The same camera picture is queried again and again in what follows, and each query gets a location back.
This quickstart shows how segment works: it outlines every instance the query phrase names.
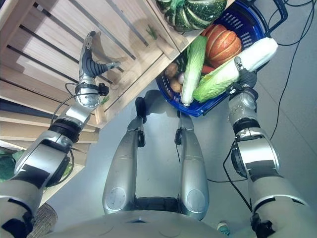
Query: basket handle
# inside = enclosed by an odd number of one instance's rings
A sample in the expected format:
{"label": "basket handle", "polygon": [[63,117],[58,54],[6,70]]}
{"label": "basket handle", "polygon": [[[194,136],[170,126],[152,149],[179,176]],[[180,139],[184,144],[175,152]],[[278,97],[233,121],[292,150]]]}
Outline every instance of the basket handle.
{"label": "basket handle", "polygon": [[251,8],[259,17],[260,21],[262,22],[262,25],[265,30],[265,36],[271,37],[271,32],[274,31],[280,24],[282,24],[284,21],[286,21],[288,17],[288,12],[286,10],[286,7],[284,5],[283,0],[273,0],[275,5],[277,6],[277,9],[281,15],[281,19],[275,23],[272,27],[269,27],[263,14],[260,12],[260,10],[254,5],[254,2],[256,0],[240,0],[243,2],[246,6]]}

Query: potato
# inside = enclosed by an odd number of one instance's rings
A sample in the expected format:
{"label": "potato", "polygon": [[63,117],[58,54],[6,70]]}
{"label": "potato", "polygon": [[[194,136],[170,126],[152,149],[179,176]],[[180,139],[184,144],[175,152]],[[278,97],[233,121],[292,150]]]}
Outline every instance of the potato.
{"label": "potato", "polygon": [[178,70],[177,63],[170,63],[169,66],[165,70],[165,75],[170,79],[175,77]]}
{"label": "potato", "polygon": [[175,93],[180,93],[183,89],[183,86],[177,81],[177,78],[170,79],[169,85]]}

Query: wooden shelf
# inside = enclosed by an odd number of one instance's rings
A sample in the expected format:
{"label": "wooden shelf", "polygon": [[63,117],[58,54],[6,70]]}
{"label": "wooden shelf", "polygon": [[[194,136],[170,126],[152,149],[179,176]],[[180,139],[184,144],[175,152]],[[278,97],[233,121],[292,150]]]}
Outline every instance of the wooden shelf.
{"label": "wooden shelf", "polygon": [[[234,0],[228,0],[227,6]],[[146,31],[154,28],[158,39]],[[86,163],[91,143],[103,128],[146,88],[201,31],[181,34],[164,20],[155,0],[6,0],[0,9],[0,98],[52,114],[69,97],[64,84],[78,82],[78,62],[86,35],[95,30],[93,59],[121,62],[97,77],[109,100],[91,115],[74,144],[76,166]],[[67,107],[63,105],[57,115]],[[0,111],[0,139],[27,148],[50,120]],[[67,181],[44,193],[49,199]]]}

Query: wooden slat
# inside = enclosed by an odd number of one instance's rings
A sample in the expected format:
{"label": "wooden slat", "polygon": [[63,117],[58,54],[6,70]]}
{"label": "wooden slat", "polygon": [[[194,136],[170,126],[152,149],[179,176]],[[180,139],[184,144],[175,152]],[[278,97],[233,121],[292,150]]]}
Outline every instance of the wooden slat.
{"label": "wooden slat", "polygon": [[[37,126],[45,126],[49,127],[51,124],[51,119],[36,117],[21,113],[12,113],[12,112],[5,112],[0,111],[0,121],[12,122],[12,123],[19,123],[19,124],[26,124],[26,125],[37,125]],[[95,132],[96,128],[90,125],[86,125],[83,131],[86,132]]]}
{"label": "wooden slat", "polygon": [[160,58],[127,90],[110,108],[105,112],[106,121],[102,126],[105,126],[111,121],[128,103],[139,95],[142,90],[159,75],[168,66],[172,60],[166,55],[161,55]]}
{"label": "wooden slat", "polygon": [[142,0],[129,0],[129,4],[123,0],[106,0],[113,2],[123,13],[123,15],[133,24],[135,29],[144,37],[148,43],[152,43],[154,38],[146,31],[148,25],[156,28],[152,16],[141,8]]}
{"label": "wooden slat", "polygon": [[24,18],[22,25],[60,48],[65,53],[79,60],[83,43],[35,7],[30,9],[29,13]]}
{"label": "wooden slat", "polygon": [[155,0],[147,0],[148,4],[151,6],[152,11],[155,13],[157,18],[160,20],[160,23],[164,26],[167,33],[172,38],[173,42],[177,46],[178,50],[182,52],[185,49],[185,46],[188,44],[187,39],[182,36],[179,32],[176,32],[172,27],[170,27],[164,19],[163,14],[159,11]]}
{"label": "wooden slat", "polygon": [[73,79],[78,78],[78,64],[76,62],[70,60],[21,28],[17,29],[9,45]]}
{"label": "wooden slat", "polygon": [[42,197],[40,206],[42,206],[44,203],[46,203],[55,193],[57,193],[65,184],[67,184],[73,177],[75,177],[83,168],[84,168],[84,166],[75,165],[73,172],[69,175],[69,177],[64,182],[62,182],[61,184],[58,184],[56,186],[49,187],[43,193],[43,197]]}
{"label": "wooden slat", "polygon": [[55,87],[40,82],[32,77],[29,77],[2,64],[0,64],[0,78],[10,81],[30,91],[50,97],[59,102],[63,102],[70,96],[64,91],[56,89]]}
{"label": "wooden slat", "polygon": [[14,10],[18,0],[6,0],[0,9],[0,29],[2,29],[3,25],[9,18],[10,14]]}
{"label": "wooden slat", "polygon": [[2,51],[6,48],[6,45],[14,35],[18,26],[21,24],[23,18],[32,7],[33,3],[33,0],[19,1],[19,4],[15,6],[10,16],[7,18],[4,26],[1,28],[0,55],[2,55]]}
{"label": "wooden slat", "polygon": [[[24,125],[10,122],[0,122],[1,140],[35,141],[39,135],[47,130],[44,126]],[[97,143],[99,132],[82,132],[78,143]]]}
{"label": "wooden slat", "polygon": [[66,91],[64,84],[71,82],[69,79],[29,60],[28,58],[6,48],[3,51],[5,57],[1,57],[1,64],[15,69],[25,75],[28,75],[38,81],[48,84],[61,91]]}
{"label": "wooden slat", "polygon": [[169,34],[166,32],[159,19],[153,12],[151,6],[148,5],[146,0],[130,0],[126,4],[122,0],[107,0],[113,2],[134,25],[134,27],[145,37],[148,43],[154,41],[153,37],[149,35],[147,29],[149,26],[154,28],[158,38],[156,39],[157,46],[172,59],[179,54],[177,47],[172,41]]}
{"label": "wooden slat", "polygon": [[128,88],[145,72],[163,53],[152,43],[147,47],[147,51],[143,53],[142,60],[138,66],[125,72],[118,84],[118,88],[109,91],[109,100],[103,105],[104,110],[108,109]]}
{"label": "wooden slat", "polygon": [[[59,106],[59,103],[56,101],[1,80],[0,98],[50,114],[53,114],[55,109]],[[57,112],[57,115],[59,115],[65,109],[65,107],[65,105],[61,106],[60,110]],[[99,127],[96,125],[96,118],[94,115],[91,115],[88,125]]]}
{"label": "wooden slat", "polygon": [[[20,150],[26,150],[33,143],[32,141],[21,141],[21,140],[2,140],[2,141]],[[73,155],[74,155],[75,164],[85,166],[86,158],[87,158],[86,153],[73,150]]]}
{"label": "wooden slat", "polygon": [[105,0],[96,0],[94,4],[90,0],[77,2],[134,56],[138,57],[143,53],[146,46]]}
{"label": "wooden slat", "polygon": [[[85,39],[90,31],[99,32],[99,28],[91,22],[81,11],[73,4],[65,0],[37,1],[45,10],[65,24],[73,32]],[[115,61],[121,62],[121,68],[127,70],[131,67],[133,60],[129,57],[114,41],[107,35],[101,33],[100,46],[101,52]]]}

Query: pumpkin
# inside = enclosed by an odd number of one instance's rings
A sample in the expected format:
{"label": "pumpkin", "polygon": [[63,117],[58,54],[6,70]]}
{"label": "pumpkin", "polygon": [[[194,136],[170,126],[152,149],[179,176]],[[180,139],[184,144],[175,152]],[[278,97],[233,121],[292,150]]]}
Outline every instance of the pumpkin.
{"label": "pumpkin", "polygon": [[223,25],[211,25],[202,35],[207,37],[206,58],[215,68],[241,52],[242,46],[239,37]]}
{"label": "pumpkin", "polygon": [[204,29],[224,11],[227,0],[156,0],[165,20],[178,32]]}

